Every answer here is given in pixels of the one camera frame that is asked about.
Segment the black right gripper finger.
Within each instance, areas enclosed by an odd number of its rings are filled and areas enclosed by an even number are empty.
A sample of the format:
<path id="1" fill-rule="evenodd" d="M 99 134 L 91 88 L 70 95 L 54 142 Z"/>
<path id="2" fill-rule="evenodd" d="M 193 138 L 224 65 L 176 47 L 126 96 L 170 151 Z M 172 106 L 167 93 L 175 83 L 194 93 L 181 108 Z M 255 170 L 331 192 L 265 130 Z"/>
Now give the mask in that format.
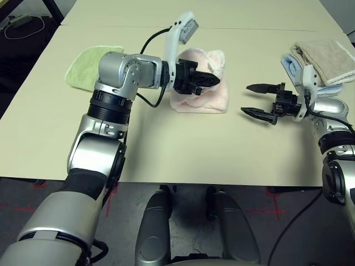
<path id="1" fill-rule="evenodd" d="M 278 85 L 272 85 L 272 84 L 252 84 L 252 85 L 248 85 L 246 89 L 260 94 L 278 93 Z"/>
<path id="2" fill-rule="evenodd" d="M 270 123 L 271 125 L 276 125 L 277 124 L 277 115 L 272 114 L 272 113 L 268 113 L 265 112 L 262 109 L 258 109 L 258 108 L 241 108 L 241 111 L 243 111 L 245 114 L 258 119 L 258 120 L 262 120 L 265 122 Z"/>

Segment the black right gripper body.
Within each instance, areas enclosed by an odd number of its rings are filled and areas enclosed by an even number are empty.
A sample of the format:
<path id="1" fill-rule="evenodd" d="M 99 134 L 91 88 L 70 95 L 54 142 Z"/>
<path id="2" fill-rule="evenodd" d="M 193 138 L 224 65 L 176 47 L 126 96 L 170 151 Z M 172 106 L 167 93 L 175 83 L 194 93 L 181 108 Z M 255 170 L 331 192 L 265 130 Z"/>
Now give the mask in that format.
<path id="1" fill-rule="evenodd" d="M 271 113 L 278 117 L 296 116 L 301 105 L 297 103 L 297 95 L 285 90 L 285 83 L 277 85 L 275 102 L 272 104 Z"/>

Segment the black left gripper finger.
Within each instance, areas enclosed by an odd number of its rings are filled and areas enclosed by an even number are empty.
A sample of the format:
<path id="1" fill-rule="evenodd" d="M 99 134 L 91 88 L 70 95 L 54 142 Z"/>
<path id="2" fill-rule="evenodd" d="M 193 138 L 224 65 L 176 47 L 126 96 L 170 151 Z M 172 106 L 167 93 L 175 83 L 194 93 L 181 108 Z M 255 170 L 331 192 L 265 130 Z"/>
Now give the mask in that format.
<path id="1" fill-rule="evenodd" d="M 195 72 L 196 81 L 220 81 L 220 79 L 212 73 L 196 71 Z"/>
<path id="2" fill-rule="evenodd" d="M 195 86 L 197 88 L 211 88 L 213 86 L 216 86 L 220 83 L 219 80 L 215 81 L 215 80 L 203 80 L 203 81 L 197 81 Z"/>

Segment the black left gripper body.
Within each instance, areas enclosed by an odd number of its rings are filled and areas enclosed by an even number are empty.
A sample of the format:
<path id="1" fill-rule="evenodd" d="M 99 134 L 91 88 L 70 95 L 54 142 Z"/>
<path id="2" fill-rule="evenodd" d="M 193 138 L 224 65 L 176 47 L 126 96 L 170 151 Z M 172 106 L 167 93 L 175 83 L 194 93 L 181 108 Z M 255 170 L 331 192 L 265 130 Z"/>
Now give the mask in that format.
<path id="1" fill-rule="evenodd" d="M 174 90 L 181 95 L 200 95 L 201 74 L 197 71 L 198 63 L 195 61 L 178 59 L 176 64 L 176 74 Z"/>

